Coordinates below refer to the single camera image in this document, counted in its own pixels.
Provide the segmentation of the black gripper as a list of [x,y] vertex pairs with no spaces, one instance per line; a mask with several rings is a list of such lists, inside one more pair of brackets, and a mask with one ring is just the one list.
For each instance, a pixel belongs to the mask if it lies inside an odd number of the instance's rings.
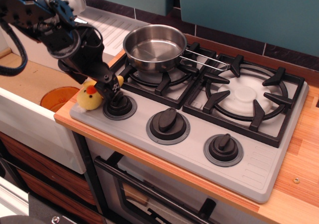
[[74,81],[83,84],[88,77],[95,80],[95,89],[105,100],[121,89],[123,77],[116,76],[103,62],[103,39],[95,27],[84,23],[74,27],[46,24],[42,26],[42,43],[58,60],[59,69]]

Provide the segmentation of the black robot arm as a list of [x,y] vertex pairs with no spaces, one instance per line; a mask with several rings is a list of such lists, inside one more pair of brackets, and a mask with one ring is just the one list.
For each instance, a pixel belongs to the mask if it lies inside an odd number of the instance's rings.
[[103,62],[101,33],[89,24],[78,23],[66,0],[0,0],[0,26],[16,45],[21,64],[16,68],[2,66],[3,76],[20,74],[27,64],[27,53],[13,31],[17,28],[30,39],[46,46],[58,60],[59,68],[79,84],[87,78],[96,81],[95,89],[106,100],[117,96],[119,78]]

